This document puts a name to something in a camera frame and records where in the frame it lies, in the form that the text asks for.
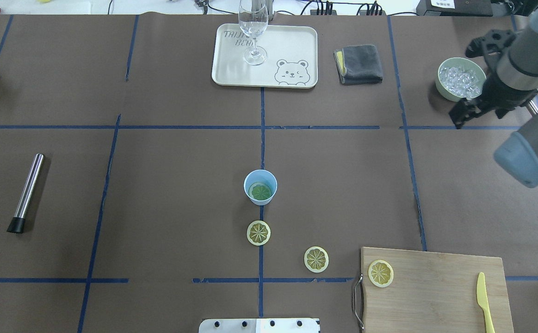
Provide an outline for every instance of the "bowl of ice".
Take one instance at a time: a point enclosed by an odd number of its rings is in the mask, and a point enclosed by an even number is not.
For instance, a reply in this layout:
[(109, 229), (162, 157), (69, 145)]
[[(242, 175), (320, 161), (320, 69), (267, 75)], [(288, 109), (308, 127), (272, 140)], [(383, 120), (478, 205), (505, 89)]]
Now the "bowl of ice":
[(474, 99), (481, 94), (487, 76), (476, 63), (465, 58), (446, 59), (438, 68), (435, 86), (452, 102), (463, 97)]

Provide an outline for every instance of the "dried lemon slice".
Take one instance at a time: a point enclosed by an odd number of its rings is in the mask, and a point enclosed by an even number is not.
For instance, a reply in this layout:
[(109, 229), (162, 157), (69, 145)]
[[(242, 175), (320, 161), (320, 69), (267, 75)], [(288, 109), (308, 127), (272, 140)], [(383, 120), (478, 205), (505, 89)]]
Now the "dried lemon slice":
[(311, 272), (320, 273), (328, 267), (328, 253), (321, 247), (311, 247), (304, 254), (304, 264)]
[(368, 276), (374, 286), (384, 288), (388, 287), (394, 280), (394, 270), (384, 260), (375, 260), (368, 267)]
[(254, 221), (248, 225), (246, 230), (246, 238), (252, 245), (260, 247), (267, 243), (271, 237), (271, 228), (265, 223), (265, 221)]

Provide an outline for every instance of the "black device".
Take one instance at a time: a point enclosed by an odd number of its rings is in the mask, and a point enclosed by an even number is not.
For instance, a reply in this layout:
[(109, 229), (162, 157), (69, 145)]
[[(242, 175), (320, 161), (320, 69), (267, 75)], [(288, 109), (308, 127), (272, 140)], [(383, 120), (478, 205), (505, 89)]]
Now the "black device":
[(491, 0), (421, 0), (417, 5), (421, 16), (493, 16)]
[(514, 15), (529, 16), (538, 8), (538, 0), (514, 0)]

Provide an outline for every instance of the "folded cloth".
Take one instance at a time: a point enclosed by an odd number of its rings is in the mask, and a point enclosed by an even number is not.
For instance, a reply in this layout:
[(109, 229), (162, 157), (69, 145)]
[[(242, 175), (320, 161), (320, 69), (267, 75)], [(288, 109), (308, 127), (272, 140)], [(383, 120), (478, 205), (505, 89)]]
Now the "folded cloth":
[(382, 82), (382, 64), (375, 45), (343, 47), (334, 51), (334, 60), (344, 85)]

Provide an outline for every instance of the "cutting board handle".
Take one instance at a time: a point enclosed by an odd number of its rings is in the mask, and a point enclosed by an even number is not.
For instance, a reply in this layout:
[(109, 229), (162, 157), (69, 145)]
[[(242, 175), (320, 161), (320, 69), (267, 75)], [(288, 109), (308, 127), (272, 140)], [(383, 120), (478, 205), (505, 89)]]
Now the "cutting board handle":
[(353, 309), (353, 313), (355, 314), (355, 318), (357, 318), (357, 325), (363, 332), (365, 329), (364, 322), (361, 321), (360, 316), (357, 314), (357, 287), (359, 286), (360, 295), (361, 295), (361, 304), (364, 304), (364, 284), (362, 283), (364, 280), (364, 275), (360, 272), (359, 278), (357, 279), (357, 283), (355, 284), (355, 287), (353, 287), (353, 303), (351, 305), (351, 308)]

